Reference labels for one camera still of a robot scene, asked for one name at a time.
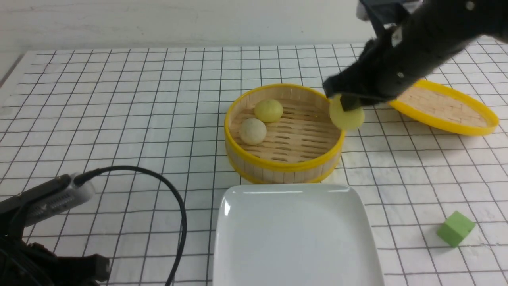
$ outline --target white wall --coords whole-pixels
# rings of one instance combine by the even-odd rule
[[[0,52],[364,42],[357,0],[1,0]]]

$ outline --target yellow rim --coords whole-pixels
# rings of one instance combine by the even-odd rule
[[[443,95],[447,95],[453,99],[465,103],[466,105],[471,107],[474,111],[478,112],[481,116],[483,116],[483,118],[485,118],[488,127],[476,127],[453,123],[450,121],[446,121],[444,119],[428,115],[398,100],[390,102],[390,105],[394,109],[398,110],[402,114],[405,114],[413,118],[414,120],[420,121],[421,123],[427,124],[437,129],[469,136],[484,136],[491,134],[492,132],[494,132],[497,125],[499,124],[499,118],[492,110],[490,110],[480,101],[460,91],[426,80],[418,81],[417,83],[415,83],[414,87],[428,89]]]
[[[278,84],[265,85],[263,87],[259,87],[259,88],[253,89],[251,91],[248,91],[248,92],[244,93],[242,96],[240,96],[239,98],[237,98],[233,102],[233,104],[231,104],[231,106],[228,109],[228,112],[226,113],[226,118],[224,119],[224,132],[225,132],[226,140],[230,143],[231,147],[233,148],[233,151],[236,154],[238,154],[243,160],[245,160],[253,165],[256,165],[258,167],[264,168],[264,169],[269,169],[269,170],[274,170],[274,171],[282,171],[282,172],[292,172],[292,171],[308,170],[308,169],[311,169],[311,168],[314,168],[314,167],[317,167],[317,166],[320,166],[320,165],[326,163],[333,156],[335,156],[335,154],[337,154],[337,152],[340,151],[342,143],[344,142],[344,138],[345,138],[345,134],[346,134],[345,131],[341,130],[338,142],[328,152],[319,156],[318,158],[308,160],[305,162],[300,162],[300,163],[280,163],[280,162],[273,162],[273,161],[268,161],[265,159],[258,158],[256,156],[252,155],[251,153],[243,150],[233,140],[233,137],[232,137],[231,133],[229,132],[228,122],[229,122],[231,111],[238,104],[238,102],[240,102],[240,100],[242,100],[244,97],[246,97],[254,92],[258,92],[258,91],[264,90],[264,89],[279,88],[279,87],[303,89],[303,90],[312,92],[312,93],[316,94],[317,96],[326,98],[326,96],[324,94],[319,93],[313,89],[306,88],[301,85],[289,84],[289,83],[278,83]]]
[[[231,158],[229,157],[228,155],[228,160],[229,160],[229,164],[231,164],[231,167],[233,167],[233,169],[241,176],[243,177],[244,179],[246,179],[247,181],[253,183],[253,184],[271,184],[271,183],[268,183],[268,182],[263,182],[261,180],[258,180],[254,177],[252,177],[251,175],[249,174],[246,174],[244,173],[242,170],[240,170],[236,165],[235,163],[233,163],[233,161],[231,160]],[[306,183],[320,183],[322,180],[326,179],[334,170],[335,170],[335,166],[339,163],[339,160],[340,160],[340,157],[339,159],[337,159],[337,161],[333,164],[333,167],[326,171],[326,173],[322,174],[321,176],[315,178],[314,180],[310,180]]]

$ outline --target screw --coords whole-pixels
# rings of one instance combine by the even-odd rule
[[[473,1],[467,1],[466,2],[466,9],[472,11],[474,9],[474,2]]]

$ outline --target bamboo steamer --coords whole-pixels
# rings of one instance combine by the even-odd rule
[[[241,123],[255,118],[254,107],[276,99],[282,118],[267,123],[265,140],[249,146],[240,140]],[[330,101],[321,93],[294,84],[272,84],[239,97],[226,113],[226,152],[231,166],[252,183],[317,183],[339,163],[345,132],[330,120]]]
[[[402,114],[451,133],[485,136],[499,118],[486,105],[460,91],[420,80],[390,105]]]

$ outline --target yellow bun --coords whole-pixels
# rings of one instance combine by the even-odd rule
[[[266,126],[261,120],[249,118],[240,126],[240,139],[247,145],[257,145],[266,137]]]
[[[351,111],[344,111],[342,104],[340,104],[340,95],[336,95],[330,103],[330,119],[338,129],[352,130],[363,124],[365,113],[361,107]]]
[[[282,104],[275,99],[262,100],[254,107],[256,117],[266,123],[279,120],[283,111]]]

